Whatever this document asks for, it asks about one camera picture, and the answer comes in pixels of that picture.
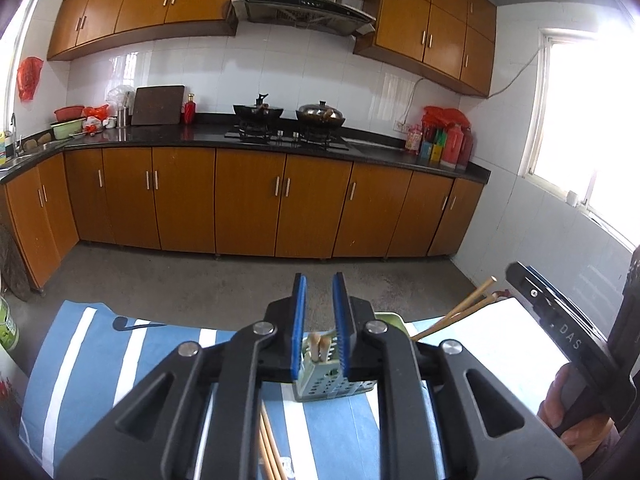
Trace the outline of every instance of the plastic bag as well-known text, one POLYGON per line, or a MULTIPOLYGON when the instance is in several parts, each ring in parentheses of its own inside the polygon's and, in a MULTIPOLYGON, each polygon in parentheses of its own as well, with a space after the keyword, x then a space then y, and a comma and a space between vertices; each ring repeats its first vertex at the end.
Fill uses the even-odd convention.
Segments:
POLYGON ((87 117, 95 117, 96 119, 100 119, 100 121, 105 120, 109 117, 109 105, 102 105, 98 108, 91 108, 87 106, 84 110, 82 110, 82 114, 87 117))
POLYGON ((26 57, 18 67, 17 87, 20 102, 33 100, 40 82, 40 72, 44 61, 39 57, 26 57))

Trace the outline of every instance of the screw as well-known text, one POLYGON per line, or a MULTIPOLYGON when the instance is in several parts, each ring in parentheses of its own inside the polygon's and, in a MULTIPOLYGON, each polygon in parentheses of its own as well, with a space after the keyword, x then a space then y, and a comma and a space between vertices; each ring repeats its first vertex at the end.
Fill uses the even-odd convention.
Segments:
POLYGON ((193 357, 200 350, 198 343, 193 341, 185 341, 178 346, 178 354, 182 357, 193 357))
POLYGON ((254 334, 267 335, 273 332, 275 327, 268 321, 258 321, 254 323, 254 334))
POLYGON ((440 346, 445 354, 455 355, 462 352, 462 345, 455 339, 447 339, 440 346))
POLYGON ((386 332, 386 323, 380 320, 367 321, 364 328, 366 328, 369 333, 382 334, 386 332))

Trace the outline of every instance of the black countertop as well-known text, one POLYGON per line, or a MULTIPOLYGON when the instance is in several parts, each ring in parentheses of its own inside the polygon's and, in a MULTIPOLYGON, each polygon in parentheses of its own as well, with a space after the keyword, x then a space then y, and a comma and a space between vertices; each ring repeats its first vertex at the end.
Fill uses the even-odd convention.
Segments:
POLYGON ((41 161, 68 150, 83 148, 112 148, 112 147, 152 147, 152 146, 197 146, 204 148, 233 148, 240 150, 255 150, 261 152, 292 153, 297 155, 322 156, 335 160, 351 162, 365 162, 379 164, 393 168, 423 171, 451 178, 466 178, 474 182, 486 184, 490 171, 469 163, 466 171, 451 171, 439 165, 429 164, 416 155, 403 150, 385 146, 372 146, 359 142, 350 143, 346 139, 348 150, 331 150, 326 152, 316 147, 291 145, 290 142, 271 144, 246 143, 240 139, 225 137, 229 124, 167 124, 163 126, 130 126, 123 129, 109 129, 95 136, 82 136, 69 139, 59 146, 45 152, 30 156, 24 162, 13 168, 0 171, 0 184, 5 184, 19 174, 36 166, 41 161))

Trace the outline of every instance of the range hood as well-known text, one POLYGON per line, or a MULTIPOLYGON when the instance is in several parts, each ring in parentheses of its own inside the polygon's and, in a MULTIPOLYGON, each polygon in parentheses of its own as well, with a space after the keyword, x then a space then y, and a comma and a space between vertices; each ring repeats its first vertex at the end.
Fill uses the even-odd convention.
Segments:
POLYGON ((360 36, 374 30, 376 19, 336 0, 232 0, 239 20, 290 25, 360 36))

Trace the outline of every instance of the human hand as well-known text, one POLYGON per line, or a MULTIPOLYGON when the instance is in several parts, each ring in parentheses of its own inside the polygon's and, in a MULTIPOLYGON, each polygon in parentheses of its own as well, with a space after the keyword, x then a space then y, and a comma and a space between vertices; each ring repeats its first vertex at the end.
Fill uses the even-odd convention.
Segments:
MULTIPOLYGON (((549 386, 546 399, 540 403, 538 416, 550 428, 557 428, 564 417, 564 406, 560 399, 562 387, 569 377, 571 365, 565 364, 558 370, 555 380, 549 386)), ((560 439, 583 462, 598 449, 600 443, 611 431, 613 420, 605 413, 585 418, 575 426, 566 430, 560 439)))

